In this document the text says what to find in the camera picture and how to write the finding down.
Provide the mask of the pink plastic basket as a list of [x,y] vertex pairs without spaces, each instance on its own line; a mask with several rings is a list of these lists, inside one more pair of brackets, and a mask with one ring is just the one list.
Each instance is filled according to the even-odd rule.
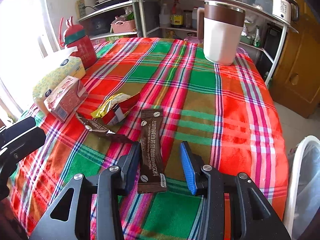
[[136,29],[135,20],[117,21],[111,24],[111,29],[114,33],[128,33]]

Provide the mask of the white jerrycan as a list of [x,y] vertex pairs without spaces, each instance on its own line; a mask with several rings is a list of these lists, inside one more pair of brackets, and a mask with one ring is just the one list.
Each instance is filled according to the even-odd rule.
[[191,20],[192,20],[192,28],[197,29],[197,9],[198,7],[193,7],[193,11],[191,14]]

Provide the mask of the red reindeer water bottle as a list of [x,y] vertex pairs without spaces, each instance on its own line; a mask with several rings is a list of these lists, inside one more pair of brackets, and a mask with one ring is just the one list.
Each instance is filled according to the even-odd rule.
[[93,44],[85,33],[85,29],[80,24],[73,23],[71,16],[66,20],[67,29],[62,32],[63,17],[59,24],[58,41],[60,47],[72,48],[76,47],[77,51],[71,53],[74,57],[79,57],[85,69],[88,69],[97,61],[97,55]]

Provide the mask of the red green plaid tablecloth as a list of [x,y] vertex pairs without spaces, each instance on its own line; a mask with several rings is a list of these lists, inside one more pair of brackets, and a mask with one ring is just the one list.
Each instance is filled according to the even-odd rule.
[[[248,54],[239,49],[230,66],[206,60],[197,44],[161,38],[122,38],[95,48],[98,61],[82,83],[88,97],[78,112],[89,118],[117,93],[140,100],[116,131],[140,138],[140,112],[163,109],[161,151],[167,191],[120,198],[125,239],[194,239],[200,197],[191,195],[180,161],[180,143],[220,172],[247,173],[283,216],[288,163],[280,120],[263,79]],[[19,163],[13,174],[10,204],[27,234],[47,206],[77,173],[98,174],[114,165],[129,145],[87,131],[75,117],[61,123],[32,105],[45,131],[45,145]]]

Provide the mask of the white brown thermos jug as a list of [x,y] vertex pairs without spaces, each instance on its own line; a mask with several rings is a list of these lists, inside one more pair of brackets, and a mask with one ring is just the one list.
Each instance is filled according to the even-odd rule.
[[197,38],[204,57],[216,64],[233,63],[244,27],[245,10],[219,1],[204,1],[197,9]]

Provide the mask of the strawberry milk carton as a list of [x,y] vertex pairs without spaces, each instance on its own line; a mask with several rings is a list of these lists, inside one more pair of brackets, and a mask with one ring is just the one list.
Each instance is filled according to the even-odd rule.
[[44,105],[60,122],[65,122],[87,96],[80,79],[67,76],[44,100]]

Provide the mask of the dark brown candy wrapper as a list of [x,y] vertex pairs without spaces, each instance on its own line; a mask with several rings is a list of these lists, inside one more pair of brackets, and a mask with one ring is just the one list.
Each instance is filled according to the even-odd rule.
[[112,129],[110,129],[107,125],[101,124],[98,121],[87,119],[79,113],[75,113],[76,118],[84,125],[85,129],[89,132],[95,134],[98,137],[106,138],[108,140],[112,140],[115,142],[121,143],[134,143],[131,139],[123,134],[118,134]]

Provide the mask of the white electric kettle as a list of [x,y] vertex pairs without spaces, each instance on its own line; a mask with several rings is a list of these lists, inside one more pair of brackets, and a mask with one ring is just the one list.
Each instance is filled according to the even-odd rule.
[[299,5],[295,0],[273,0],[272,15],[287,23],[299,20]]

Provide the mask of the white metal kitchen shelf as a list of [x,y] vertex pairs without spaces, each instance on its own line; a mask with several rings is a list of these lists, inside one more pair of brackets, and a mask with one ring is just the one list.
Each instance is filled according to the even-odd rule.
[[[201,42],[197,29],[192,28],[193,7],[204,7],[205,0],[112,0],[94,6],[94,12],[82,17],[78,22],[88,32],[92,41],[111,36],[111,23],[124,12],[134,15],[136,33],[139,37],[164,36],[172,32],[171,38],[188,38],[191,42]],[[259,51],[272,65],[261,69],[260,75],[269,85],[280,59],[285,36],[291,24],[272,14],[268,14],[241,0],[210,0],[224,2],[245,10],[245,22],[240,37],[240,45]]]

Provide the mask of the white trash bin with bag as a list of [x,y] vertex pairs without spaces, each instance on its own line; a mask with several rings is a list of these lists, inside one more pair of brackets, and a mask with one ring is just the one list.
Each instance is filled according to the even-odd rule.
[[319,139],[305,137],[288,155],[283,222],[292,239],[319,239]]

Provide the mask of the brown coffee stick packet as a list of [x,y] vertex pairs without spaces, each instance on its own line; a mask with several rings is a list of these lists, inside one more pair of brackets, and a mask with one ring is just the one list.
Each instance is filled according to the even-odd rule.
[[162,121],[163,110],[160,108],[141,111],[139,194],[167,191],[160,145]]

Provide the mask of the white power strip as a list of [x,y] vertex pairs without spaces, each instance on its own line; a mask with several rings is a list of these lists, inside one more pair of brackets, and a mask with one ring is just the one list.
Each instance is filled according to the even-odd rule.
[[75,3],[77,18],[80,19],[86,16],[85,0],[77,0]]

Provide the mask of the yellow snack wrapper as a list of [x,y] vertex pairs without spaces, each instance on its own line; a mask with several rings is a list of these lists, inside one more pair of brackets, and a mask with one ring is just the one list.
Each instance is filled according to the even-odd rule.
[[139,99],[140,93],[135,95],[114,94],[93,111],[91,116],[93,119],[100,119],[108,126],[114,126],[125,119]]

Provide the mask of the yellow tissue pack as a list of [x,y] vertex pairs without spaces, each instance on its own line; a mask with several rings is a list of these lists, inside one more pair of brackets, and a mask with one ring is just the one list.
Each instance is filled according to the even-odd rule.
[[49,113],[44,100],[65,77],[73,76],[81,79],[86,74],[82,60],[75,55],[77,52],[77,47],[71,47],[54,52],[42,59],[32,97],[35,105],[44,115]]

